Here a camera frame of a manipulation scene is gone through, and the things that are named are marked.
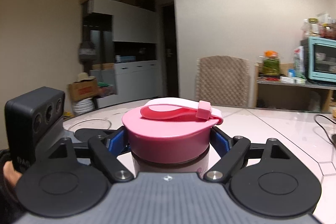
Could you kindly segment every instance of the jar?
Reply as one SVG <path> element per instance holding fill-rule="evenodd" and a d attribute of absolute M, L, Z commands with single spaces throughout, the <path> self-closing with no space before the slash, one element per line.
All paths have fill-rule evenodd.
<path fill-rule="evenodd" d="M 317 18 L 308 18 L 303 21 L 303 39 L 308 37 L 321 37 L 323 27 Z"/>
<path fill-rule="evenodd" d="M 336 39 L 335 24 L 325 23 L 323 26 L 322 37 L 327 39 Z"/>
<path fill-rule="evenodd" d="M 263 74 L 280 75 L 280 61 L 277 52 L 266 51 L 264 53 Z"/>

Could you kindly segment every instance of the white cabinet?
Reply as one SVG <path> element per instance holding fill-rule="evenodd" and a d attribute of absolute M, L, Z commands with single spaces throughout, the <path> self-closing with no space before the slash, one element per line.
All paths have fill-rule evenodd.
<path fill-rule="evenodd" d="M 97 99 L 99 108 L 158 95 L 156 60 L 117 63 L 114 65 L 114 73 L 118 94 Z"/>
<path fill-rule="evenodd" d="M 90 12 L 113 15 L 113 41 L 157 43 L 155 12 L 115 0 L 91 0 Z"/>

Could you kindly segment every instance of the shelf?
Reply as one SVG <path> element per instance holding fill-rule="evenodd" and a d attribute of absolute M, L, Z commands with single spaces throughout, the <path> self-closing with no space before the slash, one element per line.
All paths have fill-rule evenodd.
<path fill-rule="evenodd" d="M 292 84 L 292 83 L 284 83 L 280 81 L 267 81 L 267 80 L 257 80 L 258 84 L 265 85 L 289 85 L 289 86 L 301 86 L 303 88 L 313 88 L 313 89 L 324 89 L 324 90 L 336 90 L 336 85 L 319 85 L 319 84 Z"/>
<path fill-rule="evenodd" d="M 317 63 L 317 64 L 323 64 L 323 65 L 336 66 L 336 62 L 316 60 L 315 63 Z"/>

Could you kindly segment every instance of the chair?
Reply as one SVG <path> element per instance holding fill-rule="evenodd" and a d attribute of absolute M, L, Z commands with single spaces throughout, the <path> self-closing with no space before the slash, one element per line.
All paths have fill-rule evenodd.
<path fill-rule="evenodd" d="M 248 60 L 209 56 L 197 60 L 196 99 L 217 106 L 247 106 Z"/>

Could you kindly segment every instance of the doorway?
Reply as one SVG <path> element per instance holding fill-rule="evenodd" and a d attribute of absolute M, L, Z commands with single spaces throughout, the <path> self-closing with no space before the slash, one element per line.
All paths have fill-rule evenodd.
<path fill-rule="evenodd" d="M 179 97 L 179 71 L 177 66 L 177 45 L 174 4 L 164 6 L 163 35 L 165 44 L 165 60 L 168 97 Z"/>

